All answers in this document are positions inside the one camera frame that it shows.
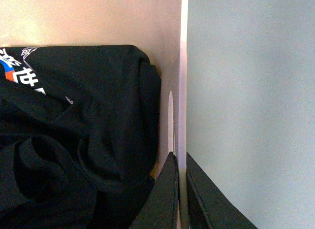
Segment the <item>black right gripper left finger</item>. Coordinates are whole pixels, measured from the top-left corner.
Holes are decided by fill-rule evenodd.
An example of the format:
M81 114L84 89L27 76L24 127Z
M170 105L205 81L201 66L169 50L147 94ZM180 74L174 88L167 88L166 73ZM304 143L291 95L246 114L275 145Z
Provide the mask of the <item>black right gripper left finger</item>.
M176 157L167 156L145 205L130 225L131 229L175 229L179 207L179 173Z

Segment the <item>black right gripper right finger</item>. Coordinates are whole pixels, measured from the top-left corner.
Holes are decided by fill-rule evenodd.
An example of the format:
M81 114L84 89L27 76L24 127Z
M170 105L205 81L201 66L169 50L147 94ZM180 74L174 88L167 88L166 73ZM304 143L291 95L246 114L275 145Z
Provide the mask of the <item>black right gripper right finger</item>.
M191 229L256 229L187 154L187 194Z

